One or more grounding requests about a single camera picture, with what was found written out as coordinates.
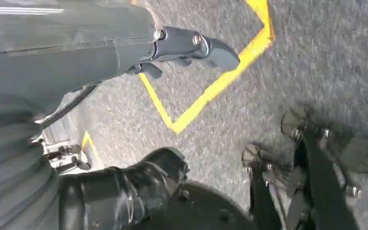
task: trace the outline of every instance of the yellow floor marking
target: yellow floor marking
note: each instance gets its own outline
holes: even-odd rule
[[[104,164],[102,163],[102,159],[101,157],[99,156],[97,150],[96,150],[96,147],[91,139],[91,136],[90,134],[88,133],[88,131],[85,131],[85,134],[84,134],[84,138],[82,139],[82,142],[81,142],[81,148],[82,150],[85,150],[85,147],[87,146],[87,143],[91,146],[91,149],[92,149],[92,153],[96,159],[96,161],[98,162],[98,164],[103,168]]]
[[[239,66],[233,71],[223,73],[216,79],[175,122],[167,114],[147,77],[144,74],[139,75],[166,126],[177,134],[183,131],[199,115],[208,102],[216,98],[236,80],[274,41],[275,33],[269,15],[268,0],[245,1],[262,21],[263,29],[239,54],[241,61]]]

